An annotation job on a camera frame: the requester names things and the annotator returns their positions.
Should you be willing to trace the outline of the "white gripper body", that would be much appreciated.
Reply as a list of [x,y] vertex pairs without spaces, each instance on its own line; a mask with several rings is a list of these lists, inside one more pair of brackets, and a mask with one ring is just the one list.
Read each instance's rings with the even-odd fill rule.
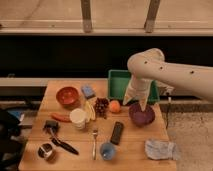
[[151,83],[152,81],[150,79],[131,76],[126,89],[126,95],[135,100],[146,99],[150,93]]

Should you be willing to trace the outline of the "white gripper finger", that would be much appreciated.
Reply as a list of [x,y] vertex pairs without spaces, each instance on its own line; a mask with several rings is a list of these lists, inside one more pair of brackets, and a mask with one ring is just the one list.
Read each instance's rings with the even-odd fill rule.
[[140,107],[141,107],[141,110],[142,110],[142,111],[145,111],[145,110],[146,110],[147,101],[148,101],[148,98],[142,98],[142,99],[139,101],[139,104],[140,104]]
[[132,100],[132,96],[130,96],[129,94],[125,94],[124,95],[124,99],[123,99],[123,105],[127,105],[130,101]]

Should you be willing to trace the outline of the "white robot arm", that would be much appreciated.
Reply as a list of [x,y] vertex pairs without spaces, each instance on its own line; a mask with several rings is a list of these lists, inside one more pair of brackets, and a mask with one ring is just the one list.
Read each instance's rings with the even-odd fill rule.
[[213,67],[165,62],[163,52],[152,48],[132,55],[127,62],[131,79],[126,87],[123,104],[133,99],[145,109],[151,82],[160,81],[213,102]]

